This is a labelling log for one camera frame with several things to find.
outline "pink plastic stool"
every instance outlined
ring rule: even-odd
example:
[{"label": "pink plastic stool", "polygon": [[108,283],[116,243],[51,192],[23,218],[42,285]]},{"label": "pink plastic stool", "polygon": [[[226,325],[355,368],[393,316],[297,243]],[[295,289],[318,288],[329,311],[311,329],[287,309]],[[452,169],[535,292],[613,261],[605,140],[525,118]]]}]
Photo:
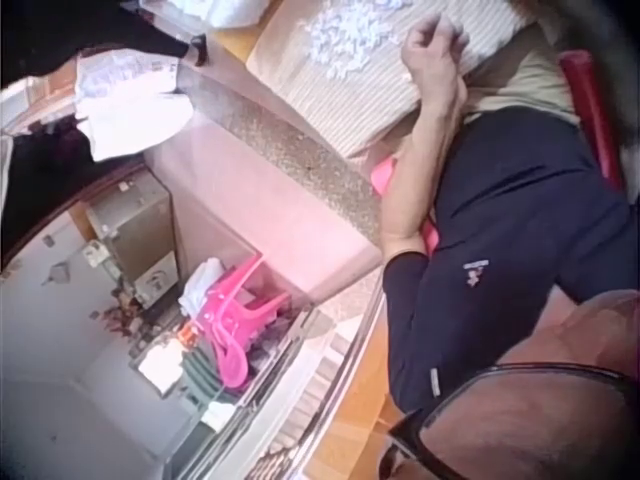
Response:
[{"label": "pink plastic stool", "polygon": [[246,349],[251,340],[276,319],[278,309],[289,300],[286,292],[266,302],[252,301],[246,306],[235,299],[262,262],[262,255],[255,255],[214,283],[195,320],[213,344],[220,377],[230,388],[237,388],[246,381],[249,373]]}]

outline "red object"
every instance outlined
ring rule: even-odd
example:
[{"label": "red object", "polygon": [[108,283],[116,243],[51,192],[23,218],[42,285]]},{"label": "red object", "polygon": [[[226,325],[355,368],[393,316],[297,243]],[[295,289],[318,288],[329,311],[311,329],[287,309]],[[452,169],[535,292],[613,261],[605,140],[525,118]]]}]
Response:
[{"label": "red object", "polygon": [[576,113],[582,120],[582,129],[593,149],[602,175],[617,189],[624,189],[620,171],[618,146],[607,118],[604,102],[598,91],[593,57],[586,50],[571,50],[560,55]]},{"label": "red object", "polygon": [[[624,180],[620,171],[618,147],[606,115],[604,103],[598,91],[593,57],[586,50],[571,50],[560,55],[560,66],[564,72],[574,108],[582,122],[582,129],[593,149],[602,176],[619,189],[624,189]],[[371,183],[376,192],[384,195],[387,190],[396,159],[389,157],[378,164],[371,172]],[[432,255],[438,245],[438,231],[427,220],[422,229],[422,237],[427,253]]]}]

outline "white towel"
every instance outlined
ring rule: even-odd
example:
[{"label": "white towel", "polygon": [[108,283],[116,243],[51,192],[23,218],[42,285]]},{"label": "white towel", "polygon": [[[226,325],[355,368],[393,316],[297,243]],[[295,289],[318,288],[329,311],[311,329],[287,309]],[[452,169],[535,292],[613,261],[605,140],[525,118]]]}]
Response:
[{"label": "white towel", "polygon": [[178,133],[193,115],[176,88],[178,59],[113,50],[78,61],[76,118],[94,161],[139,153]]}]

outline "tan fabric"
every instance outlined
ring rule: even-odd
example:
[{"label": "tan fabric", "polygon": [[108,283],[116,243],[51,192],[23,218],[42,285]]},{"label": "tan fabric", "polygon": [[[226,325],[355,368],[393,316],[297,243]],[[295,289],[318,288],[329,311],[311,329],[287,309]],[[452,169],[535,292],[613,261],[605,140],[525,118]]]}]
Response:
[{"label": "tan fabric", "polygon": [[[462,59],[470,72],[507,44],[535,17],[528,0],[421,0],[390,13],[399,38],[424,16],[444,12],[469,32]],[[388,43],[375,51],[362,72],[329,80],[326,68],[307,58],[309,36],[303,23],[322,8],[322,0],[284,0],[258,40],[247,68],[289,103],[340,155],[362,155],[413,110],[415,86],[400,61],[400,47]]]},{"label": "tan fabric", "polygon": [[505,107],[542,110],[578,124],[569,85],[557,62],[557,53],[542,29],[532,25],[467,79],[467,121]]}]

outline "eyeglasses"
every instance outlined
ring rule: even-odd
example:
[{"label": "eyeglasses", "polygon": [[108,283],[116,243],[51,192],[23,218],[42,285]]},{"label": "eyeglasses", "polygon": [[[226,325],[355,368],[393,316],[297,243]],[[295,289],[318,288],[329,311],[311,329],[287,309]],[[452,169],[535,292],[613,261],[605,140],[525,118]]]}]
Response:
[{"label": "eyeglasses", "polygon": [[612,370],[571,363],[514,363],[498,365],[481,371],[464,383],[453,394],[443,397],[430,410],[417,410],[407,415],[388,433],[392,445],[383,455],[378,466],[378,477],[387,480],[392,477],[398,458],[415,460],[428,472],[440,480],[466,480],[429,450],[420,439],[420,431],[428,428],[442,412],[470,387],[487,378],[504,377],[517,374],[553,374],[568,375],[599,382],[613,388],[621,394],[632,415],[638,415],[640,388],[637,381]]}]

